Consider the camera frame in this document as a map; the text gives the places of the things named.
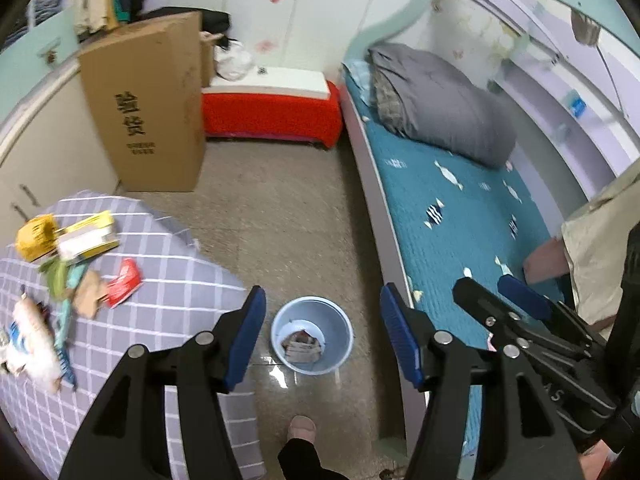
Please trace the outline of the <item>brown paper scrap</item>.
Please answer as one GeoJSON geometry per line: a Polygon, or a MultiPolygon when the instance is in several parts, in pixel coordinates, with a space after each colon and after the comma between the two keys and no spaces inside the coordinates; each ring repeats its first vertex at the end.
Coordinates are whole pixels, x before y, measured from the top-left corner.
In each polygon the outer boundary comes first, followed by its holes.
{"type": "Polygon", "coordinates": [[[75,312],[82,318],[93,320],[107,293],[107,282],[95,270],[88,270],[75,289],[72,302],[75,312]]]}

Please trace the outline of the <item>red snack wrapper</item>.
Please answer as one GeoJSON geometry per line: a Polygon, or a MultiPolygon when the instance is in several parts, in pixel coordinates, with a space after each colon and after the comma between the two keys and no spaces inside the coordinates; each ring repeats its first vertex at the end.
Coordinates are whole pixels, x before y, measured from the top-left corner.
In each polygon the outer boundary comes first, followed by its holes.
{"type": "Polygon", "coordinates": [[[143,284],[142,274],[134,259],[122,260],[118,274],[106,285],[106,304],[114,309],[123,304],[143,284]]]}

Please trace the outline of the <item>green banana toy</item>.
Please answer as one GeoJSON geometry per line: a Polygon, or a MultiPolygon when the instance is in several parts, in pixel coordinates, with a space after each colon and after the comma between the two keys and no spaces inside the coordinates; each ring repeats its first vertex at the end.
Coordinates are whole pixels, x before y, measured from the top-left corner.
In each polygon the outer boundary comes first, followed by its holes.
{"type": "Polygon", "coordinates": [[[67,264],[55,256],[43,261],[38,271],[47,282],[51,298],[55,301],[63,301],[67,297],[67,264]]]}

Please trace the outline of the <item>printed paper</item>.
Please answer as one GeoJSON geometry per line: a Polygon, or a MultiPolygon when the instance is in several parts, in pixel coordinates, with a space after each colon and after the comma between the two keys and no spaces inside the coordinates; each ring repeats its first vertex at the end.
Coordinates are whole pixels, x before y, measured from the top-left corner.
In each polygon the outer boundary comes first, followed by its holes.
{"type": "Polygon", "coordinates": [[[306,330],[298,330],[281,342],[285,359],[293,364],[318,362],[322,355],[321,341],[306,330]]]}

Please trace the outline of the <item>yellow bag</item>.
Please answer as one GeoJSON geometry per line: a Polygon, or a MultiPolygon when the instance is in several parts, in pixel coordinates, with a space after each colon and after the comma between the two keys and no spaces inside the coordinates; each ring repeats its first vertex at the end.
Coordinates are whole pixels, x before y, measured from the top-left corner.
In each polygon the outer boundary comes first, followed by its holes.
{"type": "Polygon", "coordinates": [[[27,262],[50,254],[56,247],[58,224],[53,214],[40,214],[17,231],[15,249],[27,262]]]}

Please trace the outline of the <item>gold green white carton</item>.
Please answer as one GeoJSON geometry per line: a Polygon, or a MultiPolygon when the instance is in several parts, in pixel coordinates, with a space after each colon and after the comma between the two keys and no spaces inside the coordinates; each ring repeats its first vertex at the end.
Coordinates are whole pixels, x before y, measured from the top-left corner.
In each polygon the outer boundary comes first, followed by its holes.
{"type": "Polygon", "coordinates": [[[6,341],[1,344],[1,368],[10,375],[26,375],[36,387],[58,393],[63,372],[53,334],[42,310],[26,292],[14,304],[6,341]]]}

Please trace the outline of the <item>yellow white carton box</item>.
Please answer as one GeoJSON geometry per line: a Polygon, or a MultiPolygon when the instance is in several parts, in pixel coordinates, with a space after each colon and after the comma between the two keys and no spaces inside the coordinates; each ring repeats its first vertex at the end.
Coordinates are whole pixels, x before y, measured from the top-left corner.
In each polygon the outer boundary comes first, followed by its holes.
{"type": "Polygon", "coordinates": [[[111,211],[76,222],[56,234],[55,250],[62,261],[78,263],[104,254],[119,245],[111,211]]]}

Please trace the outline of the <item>grey checked tablecloth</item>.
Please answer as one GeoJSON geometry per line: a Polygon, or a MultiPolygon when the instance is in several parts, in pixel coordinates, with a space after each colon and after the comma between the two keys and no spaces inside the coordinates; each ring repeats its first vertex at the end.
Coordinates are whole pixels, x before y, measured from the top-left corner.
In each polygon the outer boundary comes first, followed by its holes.
{"type": "MultiPolygon", "coordinates": [[[[122,352],[132,344],[145,344],[151,351],[178,347],[198,332],[213,328],[224,312],[239,309],[247,295],[236,276],[198,251],[189,229],[141,200],[82,191],[59,200],[47,212],[65,228],[104,210],[111,211],[115,220],[119,245],[99,256],[90,268],[110,280],[130,258],[137,263],[143,283],[115,309],[100,308],[93,320],[74,315],[68,353],[76,391],[62,385],[60,392],[48,393],[26,373],[17,377],[1,373],[1,411],[36,471],[46,479],[58,478],[85,414],[122,352]]],[[[14,304],[23,286],[56,313],[38,263],[26,262],[13,244],[1,243],[1,327],[9,328],[13,321],[14,304]]],[[[232,393],[219,397],[244,479],[258,479],[266,473],[253,390],[247,372],[232,393]]],[[[174,479],[187,479],[177,391],[175,387],[165,391],[171,474],[174,479]]]]}

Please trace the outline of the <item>light blue plastic bucket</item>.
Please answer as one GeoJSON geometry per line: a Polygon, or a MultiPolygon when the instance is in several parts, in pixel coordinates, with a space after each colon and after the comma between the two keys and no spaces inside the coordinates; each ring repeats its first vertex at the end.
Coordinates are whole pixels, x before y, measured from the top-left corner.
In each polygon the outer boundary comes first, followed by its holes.
{"type": "Polygon", "coordinates": [[[303,296],[289,301],[274,316],[270,340],[278,359],[294,372],[321,376],[335,372],[349,358],[354,348],[354,330],[345,311],[335,302],[317,296],[303,296]],[[281,342],[298,330],[306,330],[322,343],[318,362],[293,364],[285,359],[281,342]]]}

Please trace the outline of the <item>person's pink shoe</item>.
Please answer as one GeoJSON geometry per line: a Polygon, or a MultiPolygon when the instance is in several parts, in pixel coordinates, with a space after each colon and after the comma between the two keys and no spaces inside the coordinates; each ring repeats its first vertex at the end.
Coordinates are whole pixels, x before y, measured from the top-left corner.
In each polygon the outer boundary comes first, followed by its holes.
{"type": "Polygon", "coordinates": [[[288,440],[303,440],[314,444],[317,437],[317,426],[314,421],[304,415],[295,415],[288,424],[288,440]]]}

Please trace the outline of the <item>grey folded duvet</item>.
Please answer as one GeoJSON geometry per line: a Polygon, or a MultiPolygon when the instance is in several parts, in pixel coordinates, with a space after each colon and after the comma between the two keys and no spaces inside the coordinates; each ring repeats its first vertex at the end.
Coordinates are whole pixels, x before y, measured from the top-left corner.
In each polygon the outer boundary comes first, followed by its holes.
{"type": "Polygon", "coordinates": [[[499,169],[515,146],[503,100],[478,88],[461,70],[404,44],[369,49],[372,98],[390,132],[499,169]]]}

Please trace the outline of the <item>beige low cabinet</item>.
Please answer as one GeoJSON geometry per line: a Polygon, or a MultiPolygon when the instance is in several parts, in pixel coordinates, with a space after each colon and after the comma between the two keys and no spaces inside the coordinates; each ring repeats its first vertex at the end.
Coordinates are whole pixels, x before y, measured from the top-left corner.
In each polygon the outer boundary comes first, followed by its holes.
{"type": "Polygon", "coordinates": [[[111,193],[118,177],[90,113],[77,60],[35,85],[1,124],[1,241],[82,190],[111,193]]]}

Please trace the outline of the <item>white board on bench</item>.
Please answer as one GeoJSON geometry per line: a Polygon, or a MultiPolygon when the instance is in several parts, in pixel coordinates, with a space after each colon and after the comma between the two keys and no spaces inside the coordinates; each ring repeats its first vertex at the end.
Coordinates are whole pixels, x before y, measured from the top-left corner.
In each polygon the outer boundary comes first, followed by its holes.
{"type": "Polygon", "coordinates": [[[331,94],[326,78],[321,72],[273,66],[253,67],[243,78],[236,81],[214,77],[202,92],[296,96],[317,100],[327,100],[331,94]]]}

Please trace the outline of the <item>red fabric bench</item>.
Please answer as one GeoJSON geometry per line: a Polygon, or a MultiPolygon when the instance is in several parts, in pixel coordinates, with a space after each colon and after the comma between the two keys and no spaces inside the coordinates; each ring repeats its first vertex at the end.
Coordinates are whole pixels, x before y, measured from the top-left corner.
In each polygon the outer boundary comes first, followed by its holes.
{"type": "Polygon", "coordinates": [[[268,139],[333,148],[344,128],[340,92],[328,81],[327,99],[258,93],[203,93],[210,138],[268,139]]]}

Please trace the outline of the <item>white plastic bag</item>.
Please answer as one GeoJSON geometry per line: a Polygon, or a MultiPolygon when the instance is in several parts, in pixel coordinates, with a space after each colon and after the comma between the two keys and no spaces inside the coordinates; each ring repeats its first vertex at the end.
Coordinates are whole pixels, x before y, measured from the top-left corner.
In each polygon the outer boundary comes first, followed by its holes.
{"type": "Polygon", "coordinates": [[[254,58],[242,42],[229,40],[225,47],[215,47],[216,73],[225,80],[244,78],[255,66],[254,58]]]}

